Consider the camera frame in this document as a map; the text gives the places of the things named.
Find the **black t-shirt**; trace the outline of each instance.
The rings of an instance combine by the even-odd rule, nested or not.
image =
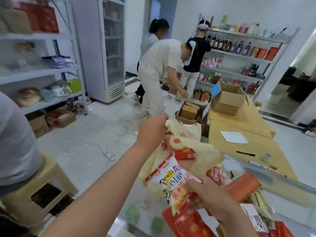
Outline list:
[[[192,73],[199,72],[204,54],[206,51],[211,51],[211,46],[207,40],[201,37],[193,37],[188,41],[195,41],[197,43],[198,57],[192,58],[190,64],[188,66],[184,66],[183,69]]]

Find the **man in black shirt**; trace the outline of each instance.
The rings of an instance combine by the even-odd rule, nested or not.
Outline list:
[[[192,97],[195,83],[200,75],[200,67],[202,59],[206,51],[211,51],[211,46],[207,40],[205,40],[206,33],[210,27],[210,23],[207,20],[201,20],[197,29],[195,37],[190,38],[189,41],[195,41],[198,48],[198,57],[192,58],[188,66],[184,66],[181,75],[180,83],[183,87],[187,85],[187,93],[189,98]],[[178,93],[175,101],[179,103],[181,95]]]

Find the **person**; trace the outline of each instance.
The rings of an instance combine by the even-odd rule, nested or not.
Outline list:
[[[183,98],[188,98],[184,87],[177,79],[176,68],[182,60],[188,65],[196,58],[197,48],[194,41],[181,44],[174,39],[160,40],[149,48],[139,63],[139,79],[144,87],[145,95],[140,112],[140,118],[147,116],[150,103],[152,116],[160,115],[164,110],[160,82],[164,76]]]
[[[188,66],[183,67],[183,72],[180,78],[182,86],[187,85],[186,91],[188,92],[189,98],[192,97],[195,83],[200,75],[201,62],[205,52],[211,51],[211,46],[207,40],[205,40],[206,33],[210,27],[210,23],[207,20],[201,20],[197,29],[196,36],[190,38],[188,41],[195,41],[198,46],[198,57],[192,59]],[[181,100],[181,94],[178,93],[175,102],[179,103]]]
[[[42,164],[32,128],[13,100],[0,92],[0,197],[26,185]]]
[[[149,27],[149,34],[146,34],[143,38],[142,44],[140,46],[140,59],[144,56],[144,54],[148,51],[148,49],[158,42],[161,39],[164,39],[168,31],[170,29],[169,23],[165,19],[154,19]],[[143,103],[143,96],[145,94],[145,90],[140,84],[140,86],[137,88],[137,91],[135,92],[135,95],[133,95],[133,100],[136,102],[139,102],[140,104]]]
[[[42,237],[103,237],[119,214],[145,161],[161,144],[166,114],[143,122],[133,146],[89,189],[46,228]],[[186,188],[199,195],[189,211],[207,207],[221,221],[228,237],[255,237],[256,231],[241,207],[222,187],[206,176],[203,184],[189,181]]]

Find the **black pants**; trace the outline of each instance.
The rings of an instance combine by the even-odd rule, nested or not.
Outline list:
[[[142,104],[143,103],[143,96],[145,94],[145,90],[144,90],[144,88],[143,88],[143,86],[141,84],[137,88],[137,91],[135,91],[135,94],[140,96],[139,102],[140,102],[140,104]]]

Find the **white t-shirt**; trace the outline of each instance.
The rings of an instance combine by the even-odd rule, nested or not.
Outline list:
[[[0,92],[0,186],[28,179],[41,163],[41,154],[26,117],[13,100]]]
[[[177,68],[181,60],[181,42],[174,39],[160,40],[141,58],[139,65],[150,78],[163,80],[168,67]]]
[[[159,41],[159,39],[156,36],[156,34],[146,33],[146,35],[144,35],[144,38],[142,40],[142,44],[140,46],[140,59],[139,59],[139,62],[140,62],[141,58],[145,55],[145,53],[148,51],[148,49],[153,44],[155,44],[158,41]]]

